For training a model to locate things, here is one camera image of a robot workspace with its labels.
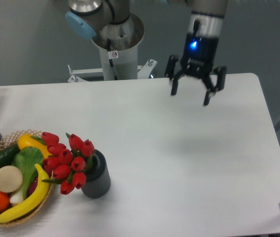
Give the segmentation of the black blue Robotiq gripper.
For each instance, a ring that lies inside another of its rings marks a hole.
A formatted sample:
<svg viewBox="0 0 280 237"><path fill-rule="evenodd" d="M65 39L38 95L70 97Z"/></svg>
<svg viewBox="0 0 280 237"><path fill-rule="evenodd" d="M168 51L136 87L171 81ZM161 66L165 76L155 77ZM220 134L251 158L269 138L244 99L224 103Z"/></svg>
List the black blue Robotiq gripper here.
<svg viewBox="0 0 280 237"><path fill-rule="evenodd" d="M172 81L172 96L176 95L178 81L183 76L191 76L202 80L206 87L203 103L205 106L209 104L210 98L217 91L224 89L227 67L213 67L218 42L218 38L187 34L183 56L180 59L181 70L174 75L179 56L172 54L168 58L164 72L164 76Z"/></svg>

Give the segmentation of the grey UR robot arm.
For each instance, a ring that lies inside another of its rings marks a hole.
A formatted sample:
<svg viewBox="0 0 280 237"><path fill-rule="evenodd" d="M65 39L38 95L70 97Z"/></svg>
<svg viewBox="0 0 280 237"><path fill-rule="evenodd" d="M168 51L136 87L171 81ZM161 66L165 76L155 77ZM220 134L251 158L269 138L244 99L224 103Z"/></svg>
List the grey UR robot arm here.
<svg viewBox="0 0 280 237"><path fill-rule="evenodd" d="M176 95L183 76L200 79L206 87L204 105L224 88L227 68L214 67L214 58L227 9L225 0L186 0L191 11L182 56L170 55L165 77ZM80 37L98 47L105 80L148 78L138 69L138 45L144 37L141 19L127 0L71 0L65 18Z"/></svg>

